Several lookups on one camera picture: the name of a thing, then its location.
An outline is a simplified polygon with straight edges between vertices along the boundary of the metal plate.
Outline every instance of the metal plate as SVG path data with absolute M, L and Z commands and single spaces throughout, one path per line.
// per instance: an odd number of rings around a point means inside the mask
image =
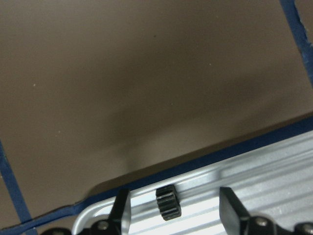
M 134 190 L 129 235 L 224 234 L 219 219 L 220 186 L 232 187 L 252 214 L 270 215 L 284 228 L 313 220 L 312 155 L 313 131 Z M 176 185 L 182 216 L 164 221 L 155 190 L 168 184 Z M 91 217 L 108 214 L 113 201 L 86 208 L 73 233 Z

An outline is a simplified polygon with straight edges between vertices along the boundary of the screw head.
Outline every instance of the screw head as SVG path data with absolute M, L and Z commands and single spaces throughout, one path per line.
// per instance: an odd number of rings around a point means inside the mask
M 304 224 L 303 225 L 303 230 L 308 233 L 313 235 L 313 225 L 312 224 Z
M 98 222 L 97 228 L 98 230 L 106 230 L 109 227 L 109 223 L 107 221 L 101 220 Z
M 256 217 L 255 223 L 259 226 L 266 226 L 268 224 L 268 220 L 263 217 Z

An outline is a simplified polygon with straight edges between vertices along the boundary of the brown surface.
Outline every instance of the brown surface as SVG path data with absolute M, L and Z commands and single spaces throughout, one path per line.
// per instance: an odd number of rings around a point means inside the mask
M 298 9 L 301 22 L 303 23 L 307 36 L 310 42 L 313 42 L 313 1 L 312 0 L 297 0 L 296 7 Z
M 0 9 L 1 140 L 32 216 L 313 111 L 278 1 Z

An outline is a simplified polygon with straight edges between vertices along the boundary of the blue painter's tape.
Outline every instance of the blue painter's tape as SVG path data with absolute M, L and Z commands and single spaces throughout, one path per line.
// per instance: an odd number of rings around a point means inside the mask
M 306 30 L 301 22 L 294 0 L 280 0 L 294 40 L 301 52 L 304 66 L 313 84 L 313 46 L 308 40 Z
M 67 216 L 71 215 L 77 215 L 79 214 L 83 209 L 85 209 L 87 206 L 96 203 L 101 200 L 108 199 L 110 197 L 114 197 L 117 195 L 117 192 L 121 188 L 129 188 L 130 190 L 134 190 L 152 183 L 156 183 L 161 180 L 168 179 L 173 176 L 177 176 L 179 174 L 186 173 L 188 171 L 198 169 L 200 167 L 230 158 L 234 157 L 236 155 L 269 145 L 271 143 L 276 143 L 278 141 L 285 140 L 287 138 L 297 136 L 303 133 L 306 133 L 308 131 L 313 130 L 313 117 L 304 119 L 302 121 L 299 121 L 297 123 L 294 123 L 292 125 L 289 125 L 287 127 L 280 128 L 278 130 L 269 132 L 265 135 L 262 135 L 260 137 L 256 137 L 253 139 L 250 139 L 248 141 L 236 144 L 234 146 L 219 150 L 217 152 L 205 155 L 203 157 L 200 157 L 198 159 L 189 161 L 187 163 L 183 163 L 180 165 L 177 165 L 173 168 L 164 170 L 162 172 L 159 172 L 157 174 L 148 176 L 146 178 L 134 181 L 132 183 L 126 184 L 122 187 L 114 188 L 112 190 L 100 193 L 95 196 L 91 196 L 81 202 L 78 202 L 74 205 L 59 208 L 55 211 L 52 211 L 48 214 L 45 214 L 41 217 L 35 218 L 34 220 L 22 223 L 20 225 L 17 225 L 15 227 L 7 228 L 0 231 L 0 235 L 16 235 L 23 233 L 24 231 L 27 231 L 29 229 L 32 229 L 34 227 L 38 227 L 41 225 L 44 225 L 46 223 L 52 222 L 57 219 L 61 219 Z
M 19 188 L 18 182 L 13 174 L 11 166 L 5 156 L 2 144 L 0 142 L 0 172 L 2 179 L 8 189 L 10 197 L 13 201 L 15 210 L 19 216 L 22 223 L 31 221 L 30 213 L 27 209 L 26 203 L 24 201 L 22 192 Z M 36 235 L 36 230 L 32 229 L 26 233 L 27 235 Z

